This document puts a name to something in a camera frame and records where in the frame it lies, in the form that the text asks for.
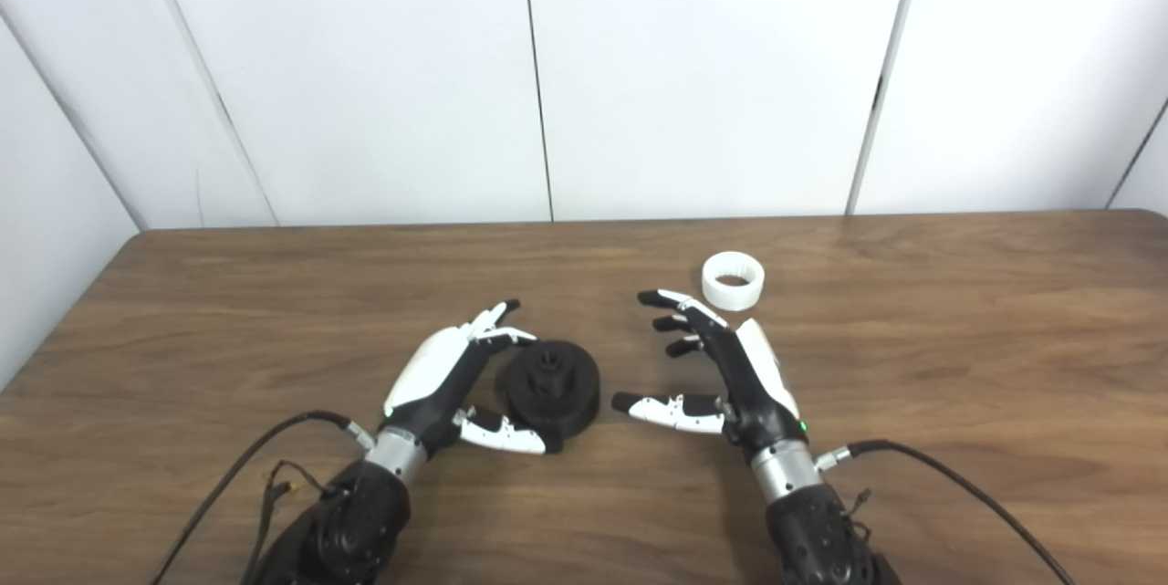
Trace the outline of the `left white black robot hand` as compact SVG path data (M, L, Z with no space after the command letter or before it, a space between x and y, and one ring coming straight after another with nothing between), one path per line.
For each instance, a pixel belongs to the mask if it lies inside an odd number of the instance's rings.
M563 441L551 433L466 403L491 358L537 340L505 326L505 316L520 306L517 299L505 299L423 340L383 402L378 433L406 439L429 459L459 440L520 454L559 454Z

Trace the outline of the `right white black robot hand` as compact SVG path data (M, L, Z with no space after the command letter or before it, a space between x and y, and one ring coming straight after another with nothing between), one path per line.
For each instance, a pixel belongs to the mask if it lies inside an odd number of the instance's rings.
M781 441L809 443L776 351L755 319L734 328L704 302L680 291L644 290L637 299L644 306L670 311L653 322L659 332L684 332L683 339L667 344L667 355L677 358L704 353L725 383L725 394L617 392L610 406L640 422L677 431L719 433L748 460Z

